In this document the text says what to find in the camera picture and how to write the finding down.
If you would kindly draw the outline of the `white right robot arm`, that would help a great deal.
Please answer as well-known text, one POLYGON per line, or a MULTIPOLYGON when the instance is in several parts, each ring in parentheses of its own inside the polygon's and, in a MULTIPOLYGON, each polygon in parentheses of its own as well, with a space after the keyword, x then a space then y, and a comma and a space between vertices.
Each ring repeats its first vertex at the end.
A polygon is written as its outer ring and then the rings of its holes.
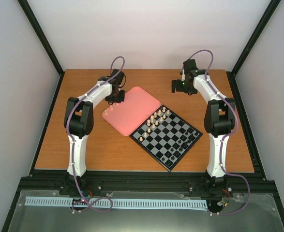
POLYGON ((204 128, 210 142, 207 173, 210 177, 220 178, 225 175, 227 142, 235 126, 235 101, 222 94, 205 72, 181 71, 181 79, 172 81, 172 92, 200 93, 207 103, 204 117, 204 128))

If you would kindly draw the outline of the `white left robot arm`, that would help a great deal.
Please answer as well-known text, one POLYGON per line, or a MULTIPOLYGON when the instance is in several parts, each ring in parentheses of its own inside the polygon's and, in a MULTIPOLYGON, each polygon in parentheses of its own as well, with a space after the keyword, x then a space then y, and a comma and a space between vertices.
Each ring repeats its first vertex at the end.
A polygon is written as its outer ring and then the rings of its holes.
POLYGON ((109 104, 121 103, 125 98, 122 82, 126 79, 123 72, 101 77, 96 85, 78 98, 67 101, 64 127, 70 144, 70 160, 67 172, 81 177, 86 172, 87 139, 94 126, 94 108, 103 100, 109 104))

